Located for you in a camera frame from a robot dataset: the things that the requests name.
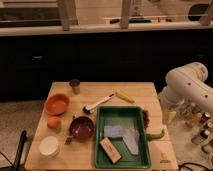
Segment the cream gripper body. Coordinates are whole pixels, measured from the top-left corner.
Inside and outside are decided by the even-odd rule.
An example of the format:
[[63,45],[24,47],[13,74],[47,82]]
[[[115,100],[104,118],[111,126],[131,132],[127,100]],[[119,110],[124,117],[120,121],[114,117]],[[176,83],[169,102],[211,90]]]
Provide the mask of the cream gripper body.
[[174,119],[176,111],[174,110],[172,103],[163,93],[158,94],[158,99],[162,109],[162,123],[168,125]]

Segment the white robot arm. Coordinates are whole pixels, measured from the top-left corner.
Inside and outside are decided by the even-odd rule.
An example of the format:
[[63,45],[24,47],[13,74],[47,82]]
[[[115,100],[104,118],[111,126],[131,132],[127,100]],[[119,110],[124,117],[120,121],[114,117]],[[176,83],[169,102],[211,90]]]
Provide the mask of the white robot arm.
[[166,74],[166,86],[158,95],[164,124],[170,122],[173,111],[186,101],[213,114],[213,88],[205,83],[207,78],[207,67],[200,62],[174,68]]

